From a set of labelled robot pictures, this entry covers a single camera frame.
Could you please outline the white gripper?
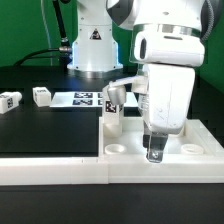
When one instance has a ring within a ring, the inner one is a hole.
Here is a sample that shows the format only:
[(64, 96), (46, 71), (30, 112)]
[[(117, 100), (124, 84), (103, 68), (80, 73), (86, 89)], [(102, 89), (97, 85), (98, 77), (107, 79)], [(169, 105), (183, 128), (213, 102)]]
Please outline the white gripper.
[(149, 162), (160, 163), (168, 140), (167, 134), (179, 134), (189, 109), (195, 71), (193, 68), (145, 64), (147, 93), (139, 95), (139, 109), (151, 134), (143, 135)]

